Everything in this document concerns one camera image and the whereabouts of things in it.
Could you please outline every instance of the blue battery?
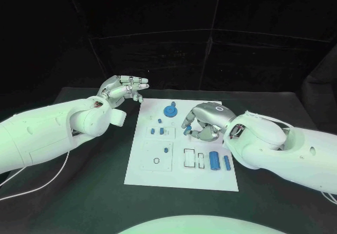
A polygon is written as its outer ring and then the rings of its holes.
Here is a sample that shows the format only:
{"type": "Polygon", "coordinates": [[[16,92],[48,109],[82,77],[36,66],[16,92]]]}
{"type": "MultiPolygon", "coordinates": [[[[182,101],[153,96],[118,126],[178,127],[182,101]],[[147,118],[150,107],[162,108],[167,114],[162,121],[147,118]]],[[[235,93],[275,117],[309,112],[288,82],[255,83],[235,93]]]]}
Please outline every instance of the blue battery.
{"type": "Polygon", "coordinates": [[[209,152],[209,164],[214,171],[221,169],[219,154],[216,151],[209,152]]]}
{"type": "Polygon", "coordinates": [[[226,164],[226,170],[231,171],[231,163],[229,163],[228,155],[224,156],[224,159],[225,159],[225,164],[226,164]]]}

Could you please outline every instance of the white robot body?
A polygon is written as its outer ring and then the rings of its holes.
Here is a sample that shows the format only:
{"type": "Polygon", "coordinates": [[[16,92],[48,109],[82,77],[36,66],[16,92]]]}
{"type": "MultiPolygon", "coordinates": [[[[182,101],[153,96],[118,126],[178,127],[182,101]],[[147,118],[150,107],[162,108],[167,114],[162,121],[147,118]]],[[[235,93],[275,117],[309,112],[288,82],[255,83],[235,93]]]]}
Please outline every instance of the white robot body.
{"type": "Polygon", "coordinates": [[[100,136],[110,124],[123,126],[126,115],[98,96],[15,115],[0,123],[0,173],[62,155],[100,136]],[[72,130],[81,134],[72,136],[72,130]]]}
{"type": "Polygon", "coordinates": [[[234,138],[226,132],[225,145],[241,164],[251,169],[264,168],[291,182],[337,194],[337,136],[294,127],[283,130],[270,120],[247,114],[231,126],[237,124],[244,124],[245,130],[234,138]]]}

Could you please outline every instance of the robotic hand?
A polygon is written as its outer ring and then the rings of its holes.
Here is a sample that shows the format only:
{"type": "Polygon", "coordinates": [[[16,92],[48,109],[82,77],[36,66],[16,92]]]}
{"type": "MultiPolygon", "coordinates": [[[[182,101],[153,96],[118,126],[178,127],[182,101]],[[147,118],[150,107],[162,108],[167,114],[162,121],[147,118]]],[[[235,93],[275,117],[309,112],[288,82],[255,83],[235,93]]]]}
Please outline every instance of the robotic hand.
{"type": "Polygon", "coordinates": [[[337,194],[336,135],[293,127],[248,111],[237,117],[212,102],[192,109],[182,128],[186,135],[205,141],[216,140],[222,133],[224,147],[245,167],[264,168],[291,182],[337,194]],[[203,127],[201,132],[192,130],[195,118],[203,127]]]}
{"type": "Polygon", "coordinates": [[[123,126],[126,112],[116,109],[126,98],[143,102],[139,90],[147,79],[113,76],[97,96],[26,111],[0,123],[0,173],[46,162],[104,134],[110,124],[123,126]]]}

